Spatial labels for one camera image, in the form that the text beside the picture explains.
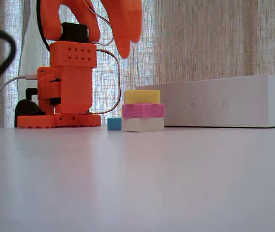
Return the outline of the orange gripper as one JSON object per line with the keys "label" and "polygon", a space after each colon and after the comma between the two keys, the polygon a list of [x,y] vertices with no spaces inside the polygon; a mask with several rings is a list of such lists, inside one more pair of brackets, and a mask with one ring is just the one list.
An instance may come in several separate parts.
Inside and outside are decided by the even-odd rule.
{"label": "orange gripper", "polygon": [[142,28],[142,2],[140,0],[102,0],[110,20],[115,44],[120,56],[128,58],[130,41],[137,43]]}

